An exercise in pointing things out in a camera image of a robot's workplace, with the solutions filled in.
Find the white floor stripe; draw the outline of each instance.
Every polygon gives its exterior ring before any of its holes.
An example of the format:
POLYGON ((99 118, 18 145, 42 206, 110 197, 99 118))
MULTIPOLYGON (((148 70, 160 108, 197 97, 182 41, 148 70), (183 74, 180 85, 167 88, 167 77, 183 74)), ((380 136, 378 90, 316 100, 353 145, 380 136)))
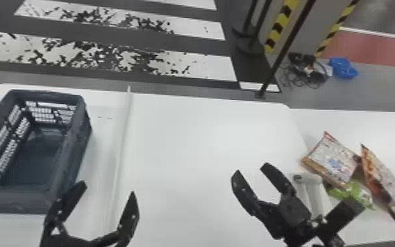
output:
POLYGON ((216 10, 216 5, 214 0, 145 0, 145 1, 168 3, 172 5, 182 5, 182 6, 188 6, 188 7, 200 8, 200 9, 211 9, 213 11, 216 10))
MULTIPOLYGON (((262 87, 260 83, 253 83, 253 82, 246 82, 246 81, 239 81, 240 88, 244 90, 259 90, 262 87)), ((279 87, 276 84, 270 84, 266 89, 268 92, 280 92, 279 87)))
POLYGON ((391 37, 391 38, 395 39, 395 34, 381 33, 381 32, 375 32, 375 31, 369 31, 369 30, 363 30, 363 29, 357 29, 357 28, 348 28, 348 27, 344 27, 344 26, 342 26, 340 28, 340 30, 359 33, 359 34, 369 34, 369 35, 376 35, 376 36, 381 36, 381 37, 391 37))
POLYGON ((0 33, 0 62, 237 81, 228 56, 0 33))
POLYGON ((25 0, 15 12, 15 15, 115 28, 148 30, 205 39, 225 40, 224 31, 219 22, 128 11, 125 9, 97 7, 78 3, 25 0))

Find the colorful packaging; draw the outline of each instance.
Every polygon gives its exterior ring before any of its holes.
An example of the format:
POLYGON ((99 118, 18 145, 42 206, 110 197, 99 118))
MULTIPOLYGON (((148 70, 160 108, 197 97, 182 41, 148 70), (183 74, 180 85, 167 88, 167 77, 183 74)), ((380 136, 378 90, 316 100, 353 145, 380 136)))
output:
POLYGON ((370 151, 362 145, 362 162, 364 179, 374 196, 393 213, 395 213, 395 176, 370 151))
POLYGON ((302 162, 334 187, 349 189, 352 174, 358 167, 360 157, 343 146, 328 132, 302 162))
POLYGON ((366 208, 375 210, 373 207, 371 192, 364 185, 360 184, 355 179, 351 179, 348 182, 348 185, 349 188, 346 190, 339 188, 330 188, 327 190, 327 193, 341 200, 347 198, 348 196, 352 196, 355 200, 357 200, 366 208))

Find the gray plastic basket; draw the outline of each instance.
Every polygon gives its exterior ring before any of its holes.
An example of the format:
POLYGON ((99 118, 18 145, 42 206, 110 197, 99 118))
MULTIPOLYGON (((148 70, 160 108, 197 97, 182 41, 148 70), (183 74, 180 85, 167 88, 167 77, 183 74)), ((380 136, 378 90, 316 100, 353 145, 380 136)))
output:
POLYGON ((47 213, 74 184, 90 134, 82 97, 9 91, 0 102, 0 213, 47 213))

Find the metal pole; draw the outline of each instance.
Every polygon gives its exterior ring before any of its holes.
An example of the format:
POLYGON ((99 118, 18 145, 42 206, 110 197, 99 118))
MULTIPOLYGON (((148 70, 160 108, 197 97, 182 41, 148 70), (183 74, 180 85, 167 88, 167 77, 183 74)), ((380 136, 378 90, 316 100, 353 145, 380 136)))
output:
POLYGON ((281 62, 284 60, 286 53, 288 53, 289 48, 293 44, 295 37, 299 33, 304 21, 306 20, 306 17, 308 17, 309 12, 312 9, 312 6, 314 6, 314 3, 316 3, 316 0, 308 0, 306 5, 304 6, 303 11, 300 13, 299 19, 295 22, 294 28, 291 30, 291 33, 289 34, 287 41, 281 48, 281 51, 271 68, 271 72, 268 78, 266 79, 265 83, 263 83, 261 89, 256 92, 257 98, 264 97, 266 89, 271 84, 271 81, 275 79, 274 76, 276 75, 277 69, 280 67, 281 62))
POLYGON ((259 19, 257 20, 257 25, 255 26, 253 35, 248 38, 238 39, 237 47, 238 49, 246 55, 250 56, 260 56, 264 52, 264 47, 259 41, 259 32, 262 28, 263 22, 265 21, 266 14, 270 9, 272 0, 266 0, 263 5, 263 9, 260 12, 259 19))
POLYGON ((259 20, 257 21, 257 25, 255 26, 255 30, 253 36, 249 40, 248 46, 252 47, 254 42, 256 42, 260 29, 262 28, 263 22, 265 21, 266 14, 268 14, 268 9, 270 8, 272 0, 266 0, 265 4, 263 5, 262 12, 260 12, 259 20))
POLYGON ((243 28, 242 31, 246 32, 248 30, 249 24, 251 23, 251 19, 253 18, 253 13, 254 10, 256 9, 257 6, 257 1, 258 0, 253 0, 251 3, 251 6, 249 7, 247 18, 245 19, 245 22, 243 23, 243 28))
POLYGON ((252 31, 249 29, 251 19, 253 18, 254 10, 256 9, 258 0, 252 0, 251 5, 249 6, 249 10, 245 20, 242 22, 241 20, 235 19, 233 20, 233 32, 240 37, 251 37, 253 35, 252 31))

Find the white table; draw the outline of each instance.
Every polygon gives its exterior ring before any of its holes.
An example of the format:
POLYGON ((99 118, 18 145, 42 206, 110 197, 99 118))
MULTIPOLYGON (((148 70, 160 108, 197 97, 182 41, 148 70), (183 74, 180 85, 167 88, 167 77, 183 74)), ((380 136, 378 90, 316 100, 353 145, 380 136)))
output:
MULTIPOLYGON (((67 221, 71 234, 92 238, 111 229, 107 211, 117 220, 135 191, 141 218, 132 246, 284 246, 240 206, 230 177, 240 169, 263 200, 279 200, 259 168, 271 162, 294 173, 307 153, 288 107, 134 94, 126 128, 129 94, 4 84, 0 99, 14 88, 76 93, 87 103, 93 136, 78 179, 89 188, 67 221)), ((0 246, 37 246, 42 220, 0 215, 0 246)))
MULTIPOLYGON (((292 110, 309 149, 328 131, 358 154, 370 148, 395 174, 395 112, 292 110)), ((342 233, 347 244, 395 240, 395 221, 381 210, 366 210, 342 233)))

